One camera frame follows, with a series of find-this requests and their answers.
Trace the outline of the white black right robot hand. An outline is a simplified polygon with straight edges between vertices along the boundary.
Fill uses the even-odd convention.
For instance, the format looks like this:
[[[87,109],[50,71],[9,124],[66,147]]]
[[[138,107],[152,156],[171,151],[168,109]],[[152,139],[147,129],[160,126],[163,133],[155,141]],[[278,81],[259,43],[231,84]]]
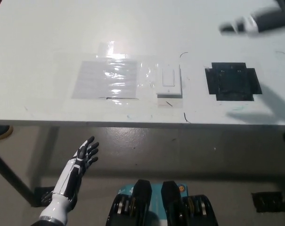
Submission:
[[[260,33],[257,24],[257,16],[249,15],[239,18],[233,22],[223,23],[219,27],[221,34],[235,34],[235,35],[257,35]]]

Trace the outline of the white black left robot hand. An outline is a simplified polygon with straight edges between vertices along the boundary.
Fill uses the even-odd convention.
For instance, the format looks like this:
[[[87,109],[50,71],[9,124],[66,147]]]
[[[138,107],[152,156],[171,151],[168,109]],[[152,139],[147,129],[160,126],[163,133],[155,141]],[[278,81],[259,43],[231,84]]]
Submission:
[[[53,190],[53,194],[66,197],[69,201],[77,198],[81,181],[88,168],[98,160],[99,142],[91,136],[81,144],[72,158],[65,165]]]

